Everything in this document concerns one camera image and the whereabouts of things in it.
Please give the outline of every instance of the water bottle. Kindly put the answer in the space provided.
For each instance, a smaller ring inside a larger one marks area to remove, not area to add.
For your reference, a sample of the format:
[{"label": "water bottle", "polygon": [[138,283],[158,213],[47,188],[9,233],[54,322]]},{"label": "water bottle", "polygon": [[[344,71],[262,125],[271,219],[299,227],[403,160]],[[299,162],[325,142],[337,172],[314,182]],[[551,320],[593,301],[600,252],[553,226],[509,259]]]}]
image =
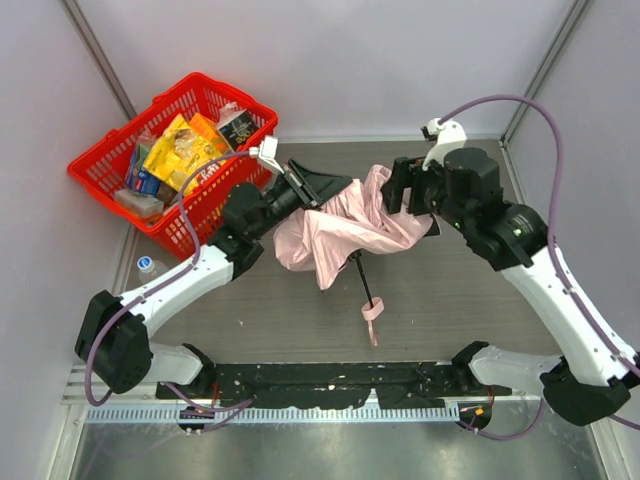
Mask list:
[{"label": "water bottle", "polygon": [[167,266],[160,260],[152,260],[151,257],[140,257],[136,263],[138,266],[138,278],[142,285],[155,280],[169,271]]}]

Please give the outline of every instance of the pink strap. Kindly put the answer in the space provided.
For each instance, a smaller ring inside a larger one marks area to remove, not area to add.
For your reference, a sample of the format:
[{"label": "pink strap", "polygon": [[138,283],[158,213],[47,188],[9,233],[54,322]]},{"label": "pink strap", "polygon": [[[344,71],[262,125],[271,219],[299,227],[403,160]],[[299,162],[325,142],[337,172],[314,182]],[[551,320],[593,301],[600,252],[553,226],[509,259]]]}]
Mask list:
[{"label": "pink strap", "polygon": [[367,302],[362,309],[362,317],[366,320],[369,327],[369,340],[374,347],[378,346],[378,335],[373,330],[373,321],[384,311],[384,303],[380,297],[372,298],[373,307]]}]

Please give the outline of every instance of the orange package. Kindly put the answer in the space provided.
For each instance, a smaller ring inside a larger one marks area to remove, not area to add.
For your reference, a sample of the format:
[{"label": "orange package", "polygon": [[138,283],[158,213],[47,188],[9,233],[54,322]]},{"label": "orange package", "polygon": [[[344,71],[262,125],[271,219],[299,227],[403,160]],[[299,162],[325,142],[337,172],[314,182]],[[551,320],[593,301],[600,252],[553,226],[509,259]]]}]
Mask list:
[{"label": "orange package", "polygon": [[229,148],[227,141],[218,133],[218,130],[216,130],[216,124],[200,112],[196,113],[189,121],[189,126],[198,134],[209,140],[209,142],[222,153],[229,153],[232,151],[231,148]]}]

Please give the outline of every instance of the red basket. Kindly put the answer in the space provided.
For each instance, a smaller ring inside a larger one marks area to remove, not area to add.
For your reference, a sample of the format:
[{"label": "red basket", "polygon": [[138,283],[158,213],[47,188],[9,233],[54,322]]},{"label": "red basket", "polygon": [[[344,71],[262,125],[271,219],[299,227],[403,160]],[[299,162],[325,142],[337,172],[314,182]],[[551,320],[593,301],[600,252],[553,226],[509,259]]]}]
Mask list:
[{"label": "red basket", "polygon": [[[74,160],[68,167],[69,174],[102,205],[129,220],[176,257],[185,259],[194,252],[195,247],[177,208],[171,209],[155,224],[148,225],[118,205],[113,200],[113,194],[125,187],[124,178],[140,133],[148,129],[159,137],[179,113],[189,120],[196,112],[200,112],[217,121],[218,109],[228,102],[237,102],[238,106],[246,108],[259,128],[239,150],[256,146],[265,135],[273,133],[278,124],[276,112],[236,88],[201,73],[192,73],[155,97],[152,105],[126,126],[111,130],[100,142]],[[207,183],[189,195],[184,204],[200,244],[206,242],[222,223],[222,206],[234,185],[251,182],[263,187],[270,177],[271,172],[259,166],[255,159],[236,157],[226,162]]]}]

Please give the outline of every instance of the wood grain surface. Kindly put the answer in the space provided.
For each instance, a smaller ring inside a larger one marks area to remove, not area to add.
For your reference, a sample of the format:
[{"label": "wood grain surface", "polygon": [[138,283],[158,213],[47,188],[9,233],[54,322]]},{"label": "wood grain surface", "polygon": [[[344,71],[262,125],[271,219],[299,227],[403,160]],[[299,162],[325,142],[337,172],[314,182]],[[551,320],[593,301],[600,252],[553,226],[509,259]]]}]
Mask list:
[{"label": "wood grain surface", "polygon": [[[496,141],[475,141],[500,162],[506,197],[515,200]],[[421,155],[423,142],[287,144],[278,158],[336,174],[364,178],[374,163]],[[270,236],[255,266],[231,284],[204,295],[154,337],[192,343],[218,362],[340,362],[448,360],[473,340],[501,348],[548,354],[553,338],[514,287],[476,257],[462,237],[441,223],[442,235],[394,255],[364,253],[374,296],[385,311],[376,321],[379,346],[369,344],[360,308],[366,302],[355,264],[321,292],[315,273],[285,270]],[[177,262],[140,236],[136,255]],[[139,284],[134,271],[129,288]]]}]

